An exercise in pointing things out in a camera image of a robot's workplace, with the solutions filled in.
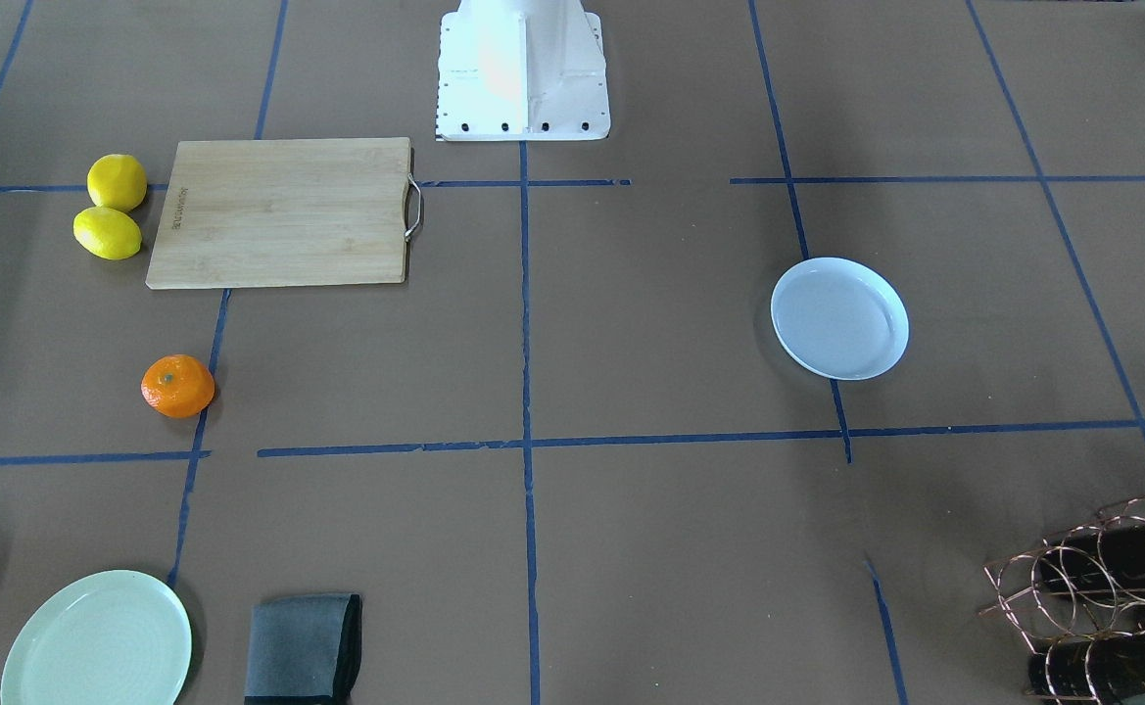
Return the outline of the light blue plate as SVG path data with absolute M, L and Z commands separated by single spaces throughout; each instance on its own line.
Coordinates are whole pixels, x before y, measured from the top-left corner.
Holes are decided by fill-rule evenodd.
M 769 320 L 796 364 L 831 380 L 889 373 L 911 343 L 902 295 L 871 267 L 846 258 L 788 268 L 769 295 Z

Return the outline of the orange mandarin fruit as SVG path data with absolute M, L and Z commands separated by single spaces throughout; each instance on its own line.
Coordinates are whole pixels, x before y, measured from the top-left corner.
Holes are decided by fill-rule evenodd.
M 199 415 L 215 398 L 215 378 L 191 355 L 169 355 L 147 369 L 139 381 L 147 405 L 166 418 Z

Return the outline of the light green plate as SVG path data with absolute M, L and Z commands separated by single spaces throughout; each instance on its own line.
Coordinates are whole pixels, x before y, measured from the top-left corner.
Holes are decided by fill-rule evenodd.
M 3 704 L 173 704 L 194 634 L 177 594 L 156 577 L 82 577 L 35 608 L 3 664 Z

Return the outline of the wooden cutting board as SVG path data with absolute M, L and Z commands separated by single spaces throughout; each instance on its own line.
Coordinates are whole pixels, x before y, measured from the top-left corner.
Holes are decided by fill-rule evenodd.
M 150 290 L 406 282 L 421 193 L 406 137 L 183 140 Z

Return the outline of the folded grey cloth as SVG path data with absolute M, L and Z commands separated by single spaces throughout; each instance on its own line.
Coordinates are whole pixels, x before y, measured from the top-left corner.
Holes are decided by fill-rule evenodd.
M 246 704 L 349 704 L 361 668 L 358 593 L 313 593 L 254 605 Z

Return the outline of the yellow lemon near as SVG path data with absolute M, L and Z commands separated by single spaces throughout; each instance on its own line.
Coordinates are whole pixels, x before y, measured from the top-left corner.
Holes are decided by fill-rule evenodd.
M 73 236 L 89 254 L 106 260 L 133 258 L 143 241 L 136 220 L 119 209 L 101 206 L 76 214 Z

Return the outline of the yellow lemon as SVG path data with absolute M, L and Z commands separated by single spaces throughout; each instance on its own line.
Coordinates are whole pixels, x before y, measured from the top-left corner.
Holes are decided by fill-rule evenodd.
M 136 220 L 119 209 L 101 206 L 76 214 L 73 236 L 89 254 L 106 260 L 133 258 L 143 241 Z
M 137 209 L 147 201 L 145 166 L 133 155 L 106 155 L 85 174 L 85 191 L 96 207 L 119 212 Z

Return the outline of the yellow lemon far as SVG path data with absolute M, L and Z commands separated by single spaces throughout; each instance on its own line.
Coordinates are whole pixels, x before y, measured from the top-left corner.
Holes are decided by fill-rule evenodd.
M 119 212 L 137 209 L 147 201 L 145 166 L 133 155 L 106 155 L 85 174 L 85 191 L 96 207 Z

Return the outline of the dark wine bottle upper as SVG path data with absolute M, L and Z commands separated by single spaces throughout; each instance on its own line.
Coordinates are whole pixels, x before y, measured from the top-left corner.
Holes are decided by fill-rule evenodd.
M 1145 593 L 1145 525 L 1073 537 L 1039 559 L 1039 580 L 1050 591 Z

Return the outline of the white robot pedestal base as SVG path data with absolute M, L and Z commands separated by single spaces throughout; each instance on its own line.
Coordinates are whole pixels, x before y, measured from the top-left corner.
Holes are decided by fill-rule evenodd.
M 461 1 L 439 25 L 435 138 L 602 140 L 600 17 L 581 1 Z

